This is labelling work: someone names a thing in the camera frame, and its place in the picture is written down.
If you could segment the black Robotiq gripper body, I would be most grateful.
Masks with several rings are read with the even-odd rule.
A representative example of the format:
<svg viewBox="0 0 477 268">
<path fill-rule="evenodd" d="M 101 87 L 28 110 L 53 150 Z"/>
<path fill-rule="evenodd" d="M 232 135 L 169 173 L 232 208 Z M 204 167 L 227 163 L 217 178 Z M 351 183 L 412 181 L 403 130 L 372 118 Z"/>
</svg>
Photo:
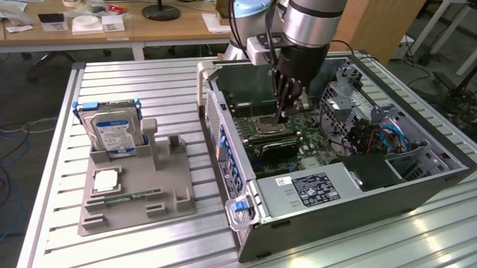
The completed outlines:
<svg viewBox="0 0 477 268">
<path fill-rule="evenodd" d="M 328 48 L 328 44 L 317 48 L 283 47 L 277 57 L 275 82 L 295 79 L 301 84 L 309 84 L 323 65 Z"/>
</svg>

